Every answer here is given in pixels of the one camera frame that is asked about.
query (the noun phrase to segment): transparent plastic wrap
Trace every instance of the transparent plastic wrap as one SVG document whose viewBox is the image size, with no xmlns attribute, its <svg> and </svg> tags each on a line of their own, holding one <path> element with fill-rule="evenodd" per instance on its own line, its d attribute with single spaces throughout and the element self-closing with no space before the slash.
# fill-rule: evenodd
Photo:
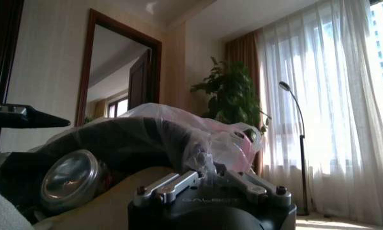
<svg viewBox="0 0 383 230">
<path fill-rule="evenodd" d="M 244 134 L 252 129 L 253 142 Z M 204 176 L 216 173 L 214 162 L 248 171 L 260 150 L 260 131 L 248 124 L 222 124 L 187 111 L 148 103 L 120 118 L 99 119 L 52 138 L 36 151 L 55 160 L 87 149 L 112 169 L 136 172 L 151 166 L 173 166 Z"/>
</svg>

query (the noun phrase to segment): ceiling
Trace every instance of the ceiling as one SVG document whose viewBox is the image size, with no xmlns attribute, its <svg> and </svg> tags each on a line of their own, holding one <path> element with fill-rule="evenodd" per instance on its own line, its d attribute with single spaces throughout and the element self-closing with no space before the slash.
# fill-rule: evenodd
<svg viewBox="0 0 383 230">
<path fill-rule="evenodd" d="M 180 24 L 216 0 L 107 0 L 151 24 L 167 29 Z"/>
<path fill-rule="evenodd" d="M 188 25 L 212 39 L 237 38 L 284 18 L 318 0 L 217 0 Z"/>
</svg>

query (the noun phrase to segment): wooden door frame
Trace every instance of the wooden door frame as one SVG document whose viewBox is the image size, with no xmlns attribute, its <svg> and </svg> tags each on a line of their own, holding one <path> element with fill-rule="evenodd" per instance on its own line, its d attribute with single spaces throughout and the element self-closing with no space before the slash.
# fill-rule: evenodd
<svg viewBox="0 0 383 230">
<path fill-rule="evenodd" d="M 0 0 L 0 104 L 7 103 L 24 0 Z"/>
<path fill-rule="evenodd" d="M 148 102 L 160 102 L 160 69 L 161 69 L 161 41 L 137 31 L 124 23 L 108 17 L 95 9 L 89 10 L 85 50 L 84 50 L 84 63 L 81 70 L 80 92 L 76 113 L 76 126 L 84 125 L 85 120 L 85 106 L 87 106 L 87 93 L 88 81 L 91 73 L 91 59 L 92 49 L 95 42 L 96 24 L 115 31 L 123 36 L 131 38 L 133 41 L 141 43 L 152 49 L 152 74 L 151 84 L 147 86 L 147 100 Z"/>
</svg>

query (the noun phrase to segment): beige cushion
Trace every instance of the beige cushion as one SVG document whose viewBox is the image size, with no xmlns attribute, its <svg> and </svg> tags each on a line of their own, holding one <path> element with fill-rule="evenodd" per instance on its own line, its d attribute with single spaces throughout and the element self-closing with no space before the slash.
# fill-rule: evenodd
<svg viewBox="0 0 383 230">
<path fill-rule="evenodd" d="M 165 167 L 148 168 L 123 180 L 92 202 L 35 225 L 37 230 L 128 229 L 128 204 L 136 188 L 149 185 L 173 170 Z"/>
</svg>

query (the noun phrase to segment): white cloth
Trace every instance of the white cloth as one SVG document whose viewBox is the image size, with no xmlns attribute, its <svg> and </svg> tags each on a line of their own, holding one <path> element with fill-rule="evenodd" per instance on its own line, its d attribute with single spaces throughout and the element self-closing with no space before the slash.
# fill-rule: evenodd
<svg viewBox="0 0 383 230">
<path fill-rule="evenodd" d="M 32 224 L 0 194 L 0 230 L 33 230 Z"/>
<path fill-rule="evenodd" d="M 325 0 L 266 26 L 260 35 L 264 104 L 272 115 L 265 178 L 302 206 L 304 112 L 309 202 L 325 214 L 383 224 L 383 101 L 370 64 L 369 1 Z"/>
</svg>

